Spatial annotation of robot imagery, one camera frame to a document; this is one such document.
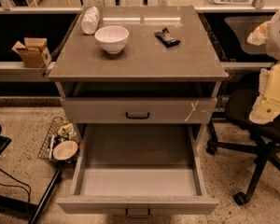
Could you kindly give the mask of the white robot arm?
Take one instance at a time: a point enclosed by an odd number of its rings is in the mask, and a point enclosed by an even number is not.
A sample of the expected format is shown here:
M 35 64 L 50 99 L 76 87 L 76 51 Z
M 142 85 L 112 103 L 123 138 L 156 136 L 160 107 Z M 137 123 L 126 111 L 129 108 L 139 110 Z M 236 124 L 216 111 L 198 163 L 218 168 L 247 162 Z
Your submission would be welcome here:
M 247 42 L 256 46 L 264 45 L 266 53 L 277 60 L 270 70 L 260 70 L 259 97 L 249 114 L 250 121 L 266 124 L 280 115 L 280 9 L 269 21 L 258 26 Z

